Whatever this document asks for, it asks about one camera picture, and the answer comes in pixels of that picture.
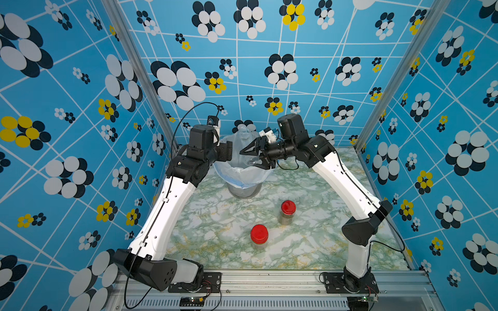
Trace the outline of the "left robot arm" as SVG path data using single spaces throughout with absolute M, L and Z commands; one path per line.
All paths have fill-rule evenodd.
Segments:
M 113 261 L 128 278 L 164 291 L 172 284 L 187 290 L 202 286 L 204 267 L 193 260 L 166 257 L 167 245 L 185 204 L 216 161 L 232 159 L 232 145 L 220 140 L 220 120 L 197 124 L 189 142 L 171 159 L 160 195 L 145 225 Z

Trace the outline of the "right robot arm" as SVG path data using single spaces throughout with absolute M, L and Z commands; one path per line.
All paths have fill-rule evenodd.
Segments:
M 281 139 L 262 132 L 240 154 L 254 156 L 255 166 L 264 170 L 275 168 L 280 159 L 294 157 L 319 174 L 341 197 L 351 212 L 351 218 L 342 226 L 348 240 L 343 280 L 347 291 L 357 293 L 371 275 L 371 243 L 378 227 L 392 211 L 392 204 L 369 192 L 324 136 L 309 137 L 300 115 L 284 115 L 278 119 L 278 126 Z

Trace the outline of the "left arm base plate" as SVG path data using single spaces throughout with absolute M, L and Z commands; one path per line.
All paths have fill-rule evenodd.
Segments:
M 219 293 L 223 274 L 221 272 L 204 272 L 202 278 L 198 277 L 192 283 L 178 282 L 171 284 L 167 291 L 169 293 Z

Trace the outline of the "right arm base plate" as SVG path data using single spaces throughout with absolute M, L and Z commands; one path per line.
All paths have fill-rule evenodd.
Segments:
M 364 294 L 379 293 L 374 275 L 367 272 L 362 278 L 357 278 L 349 272 L 322 272 L 319 281 L 325 286 L 328 294 Z

